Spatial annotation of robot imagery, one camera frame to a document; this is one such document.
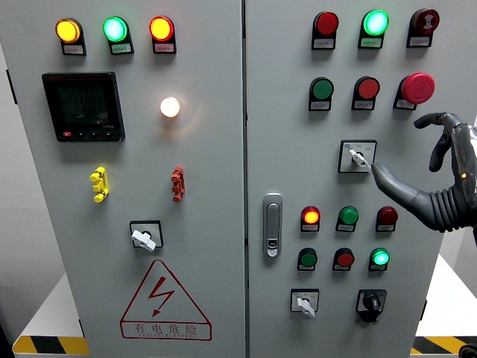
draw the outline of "yellow indicator light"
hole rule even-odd
[[[156,16],[149,24],[151,36],[157,41],[167,41],[174,34],[172,21],[165,16]]]
[[[320,218],[320,216],[315,211],[308,211],[305,214],[305,222],[307,224],[315,224],[318,221],[319,218]]]
[[[80,26],[73,19],[61,19],[57,22],[55,31],[64,43],[75,43],[81,36]]]
[[[161,112],[164,116],[173,118],[180,110],[180,103],[174,97],[167,97],[161,102]]]

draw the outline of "white indicator light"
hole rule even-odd
[[[180,110],[180,103],[174,97],[167,97],[161,102],[161,112],[164,116],[175,117]]]

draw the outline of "robotic hand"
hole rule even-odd
[[[414,122],[416,128],[428,125],[444,127],[429,170],[437,172],[451,149],[454,185],[442,192],[424,192],[395,178],[386,166],[372,164],[376,185],[432,230],[444,232],[472,226],[477,243],[477,128],[462,123],[451,113],[430,113]]]

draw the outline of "high voltage warning sign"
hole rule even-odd
[[[212,325],[162,260],[154,260],[121,318],[126,339],[212,340]]]

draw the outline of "illuminated indicator light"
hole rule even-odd
[[[78,23],[72,19],[61,19],[58,21],[55,31],[64,43],[75,43],[81,36]]]
[[[167,97],[161,102],[161,112],[164,116],[173,118],[180,111],[180,103],[174,97]]]
[[[319,80],[313,86],[313,95],[318,99],[326,99],[333,93],[333,85],[327,80]]]
[[[371,257],[373,259],[373,263],[376,265],[382,266],[389,262],[389,253],[384,248],[377,248],[374,250],[371,254]]]
[[[314,254],[304,254],[300,261],[303,266],[311,267],[316,264],[318,259]]]
[[[334,34],[338,30],[338,17],[335,13],[322,13],[315,27],[322,35]]]
[[[359,84],[358,93],[364,99],[371,99],[377,96],[379,83],[373,78],[368,78]]]
[[[174,34],[172,21],[165,16],[156,16],[149,23],[151,36],[157,41],[167,41]]]
[[[388,28],[389,18],[383,10],[373,10],[366,14],[363,21],[364,30],[371,36],[379,36]]]
[[[408,76],[401,86],[402,97],[412,104],[428,101],[434,94],[434,90],[434,78],[424,72],[416,72]]]
[[[301,218],[306,224],[316,224],[320,220],[320,211],[316,207],[306,207],[301,212]]]
[[[109,41],[118,43],[127,36],[126,22],[119,17],[110,17],[103,24],[103,31]]]
[[[346,225],[354,225],[358,219],[358,210],[355,207],[345,207],[339,213],[339,219]]]

